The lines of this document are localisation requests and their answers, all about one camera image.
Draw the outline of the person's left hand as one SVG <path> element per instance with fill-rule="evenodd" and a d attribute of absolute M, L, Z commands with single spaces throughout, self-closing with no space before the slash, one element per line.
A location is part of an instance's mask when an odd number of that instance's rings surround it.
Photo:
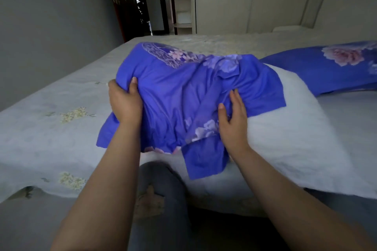
<path fill-rule="evenodd" d="M 108 82 L 109 101 L 112 112 L 121 125 L 140 128 L 143 116 L 143 102 L 140 95 L 130 95 L 112 79 Z"/>

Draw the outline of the person's right hand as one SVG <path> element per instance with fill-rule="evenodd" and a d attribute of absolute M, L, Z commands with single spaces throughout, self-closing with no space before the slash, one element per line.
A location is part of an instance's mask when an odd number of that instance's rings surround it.
<path fill-rule="evenodd" d="M 229 118 L 229 127 L 225 130 L 219 130 L 221 140 L 234 162 L 247 154 L 251 148 L 247 140 L 247 118 L 237 115 L 233 111 L 234 90 L 230 91 L 229 97 L 232 103 L 232 115 Z"/>

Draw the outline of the blue floral pillowcase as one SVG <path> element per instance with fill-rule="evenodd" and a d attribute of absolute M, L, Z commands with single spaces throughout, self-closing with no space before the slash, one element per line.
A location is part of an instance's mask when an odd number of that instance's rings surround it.
<path fill-rule="evenodd" d="M 191 180 L 221 173 L 229 154 L 220 139 L 218 105 L 232 113 L 229 93 L 238 89 L 247 117 L 286 107 L 278 74 L 252 54 L 204 55 L 142 42 L 117 70 L 124 90 L 132 77 L 144 102 L 142 152 L 181 150 Z"/>

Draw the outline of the white pillow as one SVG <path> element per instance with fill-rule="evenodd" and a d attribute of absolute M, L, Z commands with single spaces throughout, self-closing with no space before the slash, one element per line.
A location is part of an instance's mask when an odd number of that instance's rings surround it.
<path fill-rule="evenodd" d="M 300 187 L 377 199 L 361 178 L 318 100 L 293 72 L 268 65 L 280 77 L 286 107 L 248 118 L 248 142 L 276 170 Z M 252 192 L 233 162 L 223 172 L 190 180 L 181 152 L 142 153 L 140 164 L 161 161 L 179 174 L 195 197 L 242 199 Z"/>

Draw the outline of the person's right forearm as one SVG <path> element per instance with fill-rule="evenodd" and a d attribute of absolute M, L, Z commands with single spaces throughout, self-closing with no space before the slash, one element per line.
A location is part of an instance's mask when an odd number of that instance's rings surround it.
<path fill-rule="evenodd" d="M 377 251 L 370 239 L 280 174 L 248 145 L 231 156 L 292 251 Z"/>

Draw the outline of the person's left forearm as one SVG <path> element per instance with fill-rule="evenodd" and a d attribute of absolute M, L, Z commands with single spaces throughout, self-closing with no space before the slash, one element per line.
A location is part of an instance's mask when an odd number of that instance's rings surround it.
<path fill-rule="evenodd" d="M 140 126 L 135 121 L 120 123 L 50 251 L 127 251 L 138 185 Z"/>

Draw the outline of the white floral bed sheet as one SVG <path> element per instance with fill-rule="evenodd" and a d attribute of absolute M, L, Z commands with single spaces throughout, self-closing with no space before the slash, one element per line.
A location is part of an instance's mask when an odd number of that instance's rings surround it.
<path fill-rule="evenodd" d="M 115 76 L 116 65 L 121 58 L 129 55 L 131 49 L 141 41 L 164 41 L 169 45 L 183 49 L 193 49 L 195 53 L 256 53 L 257 57 L 265 57 L 268 53 L 277 53 L 282 49 L 293 49 L 298 45 L 313 45 L 318 41 L 311 34 L 298 32 L 280 32 L 265 34 L 218 35 L 218 36 L 147 36 L 135 38 L 112 50 L 102 58 L 88 66 L 50 84 L 42 90 L 28 96 L 15 105 L 0 112 L 0 202 L 26 186 L 38 187 L 47 193 L 61 197 L 77 197 L 86 180 L 94 170 L 104 153 L 104 149 L 95 147 L 95 132 L 99 132 L 100 122 L 105 121 L 105 113 L 110 111 L 107 99 L 107 82 Z M 314 144 L 313 140 L 325 140 L 325 148 L 311 154 L 320 164 L 325 164 L 324 156 L 331 156 L 334 164 L 345 160 L 345 148 L 341 147 L 335 131 L 327 116 L 313 96 L 307 96 L 303 85 L 292 74 L 278 72 L 283 77 L 283 85 L 291 91 L 297 83 L 298 92 L 304 97 L 302 104 L 309 105 L 309 116 L 313 116 L 317 128 L 309 131 L 309 127 L 301 128 L 301 123 L 292 127 L 289 136 L 308 136 L 298 146 L 287 146 L 287 156 L 296 153 L 296 148 L 305 148 Z M 298 110 L 298 97 L 289 94 L 288 104 Z M 299 164 L 304 156 L 311 154 L 297 150 L 298 160 L 284 159 L 286 156 L 275 153 L 267 144 L 280 144 L 285 138 L 274 132 L 266 121 L 268 116 L 252 124 L 266 124 L 264 134 L 251 135 L 252 144 L 267 160 L 287 172 L 290 164 Z M 244 216 L 262 216 L 263 212 L 244 182 L 235 164 L 230 163 L 219 176 L 209 179 L 190 180 L 181 153 L 177 156 L 160 155 L 149 152 L 141 155 L 141 164 L 160 160 L 168 163 L 176 171 L 188 188 L 189 202 L 198 208 L 232 213 Z"/>

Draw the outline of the dark wooden door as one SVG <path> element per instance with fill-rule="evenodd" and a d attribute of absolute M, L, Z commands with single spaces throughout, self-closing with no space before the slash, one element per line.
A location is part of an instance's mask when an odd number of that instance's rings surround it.
<path fill-rule="evenodd" d="M 136 0 L 112 0 L 125 42 L 144 36 L 143 24 Z"/>

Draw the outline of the blue floral covered pillow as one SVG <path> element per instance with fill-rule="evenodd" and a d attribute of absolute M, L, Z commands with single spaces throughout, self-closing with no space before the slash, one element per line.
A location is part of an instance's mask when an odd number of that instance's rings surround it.
<path fill-rule="evenodd" d="M 377 41 L 291 49 L 261 62 L 296 73 L 314 96 L 377 91 Z"/>

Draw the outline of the person's blue ripped jeans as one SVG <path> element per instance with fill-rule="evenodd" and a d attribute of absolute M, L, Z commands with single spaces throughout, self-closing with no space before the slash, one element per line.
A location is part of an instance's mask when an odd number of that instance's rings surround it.
<path fill-rule="evenodd" d="M 377 247 L 377 200 L 304 190 L 336 212 Z M 191 251 L 194 243 L 186 201 L 186 189 L 180 177 L 166 164 L 149 162 L 140 167 L 138 199 L 131 230 L 131 251 Z M 290 247 L 261 239 L 273 247 Z"/>

